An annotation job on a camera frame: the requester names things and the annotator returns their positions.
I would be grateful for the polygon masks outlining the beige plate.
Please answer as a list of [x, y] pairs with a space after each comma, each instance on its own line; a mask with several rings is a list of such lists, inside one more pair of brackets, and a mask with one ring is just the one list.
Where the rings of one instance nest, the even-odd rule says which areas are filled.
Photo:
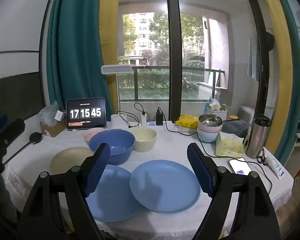
[[93, 152], [86, 147], [71, 147], [57, 153], [51, 160], [50, 171], [52, 174], [62, 174], [73, 166], [81, 166]]

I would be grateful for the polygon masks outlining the light blue plate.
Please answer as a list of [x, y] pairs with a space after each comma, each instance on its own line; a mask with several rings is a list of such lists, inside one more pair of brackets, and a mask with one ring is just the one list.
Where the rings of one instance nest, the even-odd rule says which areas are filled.
[[130, 189], [145, 208], [166, 215], [191, 208], [200, 197], [200, 185], [187, 167], [170, 160], [151, 160], [130, 175]]
[[95, 220], [114, 223], [134, 215], [141, 204], [130, 189], [131, 173], [115, 165], [107, 165], [96, 190], [87, 198]]

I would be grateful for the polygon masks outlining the pink strawberry bowl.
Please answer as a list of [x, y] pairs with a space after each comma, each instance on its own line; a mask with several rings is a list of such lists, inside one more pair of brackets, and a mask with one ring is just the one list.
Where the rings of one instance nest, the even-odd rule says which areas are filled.
[[85, 142], [88, 144], [89, 141], [90, 141], [90, 139], [91, 139], [94, 135], [96, 135], [96, 134], [98, 134], [98, 133], [100, 133], [100, 132], [103, 132], [103, 131], [105, 131], [105, 130], [106, 130], [105, 128], [91, 128], [91, 129], [89, 129], [89, 130], [87, 130], [87, 131], [85, 132], [85, 134], [83, 135], [83, 139], [84, 139]]

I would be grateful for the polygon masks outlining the light blue plate front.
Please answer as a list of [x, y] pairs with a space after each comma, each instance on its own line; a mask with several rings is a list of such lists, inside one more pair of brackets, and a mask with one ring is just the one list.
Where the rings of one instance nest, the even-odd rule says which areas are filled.
[[145, 208], [166, 215], [191, 208], [200, 197], [200, 185], [187, 167], [170, 160], [151, 160], [130, 175], [130, 189]]

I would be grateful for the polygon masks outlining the large dark blue bowl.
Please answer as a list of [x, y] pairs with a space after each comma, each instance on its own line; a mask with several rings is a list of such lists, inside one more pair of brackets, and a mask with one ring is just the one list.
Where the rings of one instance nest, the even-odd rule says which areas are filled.
[[135, 145], [135, 137], [129, 131], [110, 129], [94, 135], [89, 140], [88, 146], [91, 151], [95, 152], [102, 143], [110, 147], [108, 164], [121, 165], [130, 158]]

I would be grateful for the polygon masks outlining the cream bowl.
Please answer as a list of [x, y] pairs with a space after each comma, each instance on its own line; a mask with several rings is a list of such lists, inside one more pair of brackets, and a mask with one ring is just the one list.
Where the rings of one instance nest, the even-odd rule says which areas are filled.
[[151, 128], [134, 128], [130, 130], [135, 137], [134, 150], [145, 153], [150, 151], [157, 140], [157, 133]]

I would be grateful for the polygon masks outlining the smartphone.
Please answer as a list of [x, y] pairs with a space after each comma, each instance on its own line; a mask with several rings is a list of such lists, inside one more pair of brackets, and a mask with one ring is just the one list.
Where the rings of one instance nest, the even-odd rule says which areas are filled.
[[231, 159], [228, 163], [235, 174], [247, 176], [252, 171], [244, 158]]

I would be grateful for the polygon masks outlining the white cream tube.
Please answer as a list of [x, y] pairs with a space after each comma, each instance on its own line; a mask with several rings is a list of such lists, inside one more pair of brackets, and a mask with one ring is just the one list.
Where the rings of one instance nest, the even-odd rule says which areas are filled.
[[279, 180], [285, 175], [285, 172], [282, 169], [281, 164], [277, 161], [277, 159], [272, 154], [267, 155], [266, 162]]

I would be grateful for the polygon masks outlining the cardboard box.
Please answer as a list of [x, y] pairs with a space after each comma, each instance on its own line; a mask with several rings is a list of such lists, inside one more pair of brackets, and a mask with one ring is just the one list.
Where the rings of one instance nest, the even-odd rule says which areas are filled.
[[55, 138], [57, 135], [59, 135], [59, 133], [66, 129], [66, 123], [65, 120], [57, 122], [55, 126], [47, 126], [45, 124], [40, 123], [40, 127], [43, 135]]

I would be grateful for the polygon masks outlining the black scissors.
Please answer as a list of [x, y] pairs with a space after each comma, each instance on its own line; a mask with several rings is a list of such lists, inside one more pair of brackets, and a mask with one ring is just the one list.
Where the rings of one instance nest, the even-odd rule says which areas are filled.
[[267, 166], [267, 165], [268, 165], [268, 163], [267, 163], [267, 161], [266, 161], [266, 155], [265, 155], [264, 148], [262, 148], [262, 151], [261, 151], [260, 155], [257, 157], [257, 162], [258, 162], [259, 164], [264, 165], [264, 166]]

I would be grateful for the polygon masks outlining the stainless steel tumbler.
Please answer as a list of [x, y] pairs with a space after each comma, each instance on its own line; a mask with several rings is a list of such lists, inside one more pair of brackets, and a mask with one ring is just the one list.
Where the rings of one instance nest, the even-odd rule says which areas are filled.
[[257, 115], [243, 140], [244, 152], [250, 159], [257, 159], [266, 144], [271, 128], [271, 120], [263, 115]]

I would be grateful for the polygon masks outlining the white tablecloth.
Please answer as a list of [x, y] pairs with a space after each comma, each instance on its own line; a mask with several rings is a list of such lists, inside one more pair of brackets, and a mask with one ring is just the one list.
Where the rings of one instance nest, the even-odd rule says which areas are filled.
[[116, 145], [132, 146], [132, 133], [115, 129], [93, 139], [89, 157], [71, 164], [63, 155], [57, 170], [50, 163], [73, 146], [76, 136], [64, 132], [27, 146], [7, 165], [13, 189], [27, 189], [20, 208], [27, 238], [54, 239], [63, 219], [78, 239], [101, 239], [104, 226], [121, 225], [136, 232], [188, 231], [192, 239], [217, 239], [224, 227], [229, 239], [280, 239], [280, 228], [261, 176], [235, 174], [207, 154], [192, 137], [165, 132], [152, 152], [133, 153], [115, 163]]

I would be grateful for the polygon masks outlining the white lamp base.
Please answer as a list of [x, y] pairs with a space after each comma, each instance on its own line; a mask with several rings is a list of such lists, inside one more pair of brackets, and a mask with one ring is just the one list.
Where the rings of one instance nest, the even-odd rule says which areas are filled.
[[111, 115], [111, 128], [112, 129], [126, 129], [128, 128], [128, 123], [126, 120], [126, 114], [113, 114]]

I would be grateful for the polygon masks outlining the white charger plug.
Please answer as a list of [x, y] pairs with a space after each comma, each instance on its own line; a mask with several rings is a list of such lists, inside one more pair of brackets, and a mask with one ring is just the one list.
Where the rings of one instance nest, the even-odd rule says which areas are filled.
[[141, 127], [147, 127], [147, 114], [146, 114], [146, 112], [142, 112]]

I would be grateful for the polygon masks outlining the yellow curtain left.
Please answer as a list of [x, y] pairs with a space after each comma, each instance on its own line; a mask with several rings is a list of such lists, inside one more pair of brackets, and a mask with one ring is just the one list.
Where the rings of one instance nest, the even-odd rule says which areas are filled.
[[117, 64], [117, 22], [119, 0], [100, 0], [99, 32], [105, 65]]

